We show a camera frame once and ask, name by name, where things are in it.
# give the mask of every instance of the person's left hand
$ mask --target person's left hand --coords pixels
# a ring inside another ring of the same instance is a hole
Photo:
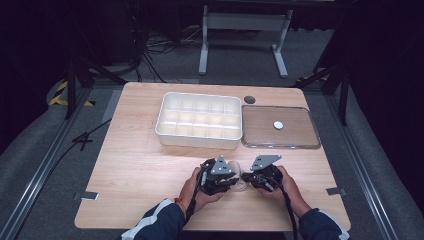
[[[190,205],[191,198],[193,197],[194,188],[196,187],[196,177],[199,172],[200,168],[196,167],[191,177],[185,181],[185,184],[181,189],[180,198],[186,208]],[[224,193],[222,192],[209,196],[206,193],[199,191],[196,195],[196,208],[194,209],[194,212],[200,211],[206,204],[216,202],[223,196]]]

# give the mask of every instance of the wrist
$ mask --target wrist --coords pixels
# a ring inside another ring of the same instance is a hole
[[[178,206],[180,206],[181,211],[183,212],[184,215],[184,220],[187,219],[187,208],[185,207],[182,198],[174,198],[175,204],[177,204]]]
[[[311,210],[311,207],[308,205],[308,203],[306,203],[305,200],[303,200],[303,198],[298,198],[294,201],[291,201],[291,206],[294,214],[298,218],[301,218],[305,213]]]

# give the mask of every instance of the white plastic tray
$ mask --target white plastic tray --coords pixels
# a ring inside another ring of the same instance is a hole
[[[241,101],[231,96],[166,93],[155,130],[164,145],[235,149],[242,137]]]

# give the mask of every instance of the table leg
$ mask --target table leg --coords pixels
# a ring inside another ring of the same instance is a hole
[[[203,7],[203,43],[200,52],[199,74],[205,75],[208,64],[208,6]]]
[[[281,49],[283,48],[284,39],[286,38],[286,35],[287,35],[287,30],[288,30],[289,25],[290,25],[290,20],[291,20],[292,14],[293,14],[293,10],[287,11],[283,25],[281,26],[280,39],[278,41],[278,44],[272,45],[272,49],[273,49],[275,61],[277,63],[278,71],[280,72],[280,76],[282,78],[288,77],[288,73],[287,73],[286,66],[284,64],[283,56],[281,55]]]

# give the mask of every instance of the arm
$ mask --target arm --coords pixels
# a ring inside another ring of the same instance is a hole
[[[306,203],[296,182],[284,167],[277,166],[277,168],[283,174],[281,184],[289,195],[293,213],[299,218],[299,232],[304,240],[349,239],[349,234],[330,215],[319,209],[312,209]],[[272,193],[264,189],[258,189],[258,191],[264,197],[273,198],[278,204],[285,206],[284,196],[280,189]]]
[[[200,168],[195,168],[191,177],[185,181],[180,192],[180,201],[174,203],[165,199],[147,211],[138,224],[121,235],[122,240],[174,240],[182,231],[185,222],[185,212],[190,204],[196,186],[196,177]],[[223,196],[217,193],[208,196],[203,192],[196,195],[196,208],[200,211],[206,204],[216,202]]]

